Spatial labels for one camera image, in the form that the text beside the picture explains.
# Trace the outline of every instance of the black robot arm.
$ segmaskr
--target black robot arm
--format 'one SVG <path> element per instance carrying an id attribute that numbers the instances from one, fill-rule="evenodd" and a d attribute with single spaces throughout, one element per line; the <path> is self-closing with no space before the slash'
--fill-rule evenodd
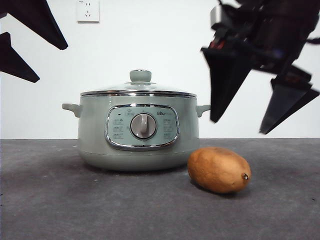
<path id="1" fill-rule="evenodd" d="M 275 74 L 260 132 L 269 133 L 319 95 L 311 75 L 292 65 L 319 20 L 320 0 L 237 0 L 211 11 L 214 40 L 203 47 L 211 76 L 211 114 L 217 122 L 253 69 Z"/>

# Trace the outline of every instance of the pot lid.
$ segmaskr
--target pot lid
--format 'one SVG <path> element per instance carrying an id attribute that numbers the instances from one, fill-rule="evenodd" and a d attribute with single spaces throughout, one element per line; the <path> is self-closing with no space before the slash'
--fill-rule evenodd
<path id="1" fill-rule="evenodd" d="M 101 88 L 93 91 L 82 92 L 81 96 L 89 95 L 138 95 L 138 94 L 155 94 L 155 95 L 176 95 L 176 96 L 187 96 L 196 97 L 197 95 L 185 92 L 178 88 L 172 88 L 168 86 L 159 85 L 151 81 L 151 72 L 148 70 L 133 70 L 130 72 L 130 82 L 123 84 L 114 85 L 111 87 Z"/>

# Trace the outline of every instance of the sage green pot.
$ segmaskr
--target sage green pot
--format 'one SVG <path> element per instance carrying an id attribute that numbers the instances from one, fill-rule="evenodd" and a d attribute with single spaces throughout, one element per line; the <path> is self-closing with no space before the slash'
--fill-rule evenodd
<path id="1" fill-rule="evenodd" d="M 80 156 L 90 165 L 116 171 L 186 164 L 199 147 L 198 118 L 210 105 L 197 105 L 195 94 L 150 82 L 150 71 L 131 71 L 130 79 L 81 93 L 79 105 L 62 105 L 79 118 Z"/>

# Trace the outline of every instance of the gray table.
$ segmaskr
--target gray table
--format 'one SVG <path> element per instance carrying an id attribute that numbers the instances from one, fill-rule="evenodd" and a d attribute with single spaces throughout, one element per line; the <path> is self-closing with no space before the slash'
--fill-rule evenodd
<path id="1" fill-rule="evenodd" d="M 247 159 L 248 187 L 218 195 L 187 168 L 83 163 L 75 140 L 1 141 L 2 240 L 320 239 L 320 139 L 207 139 Z"/>

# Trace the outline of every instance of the wall outlet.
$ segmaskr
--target wall outlet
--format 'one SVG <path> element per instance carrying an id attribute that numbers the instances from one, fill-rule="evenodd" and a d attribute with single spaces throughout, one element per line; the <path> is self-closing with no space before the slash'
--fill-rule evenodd
<path id="1" fill-rule="evenodd" d="M 99 0 L 77 0 L 76 20 L 78 23 L 98 23 Z"/>

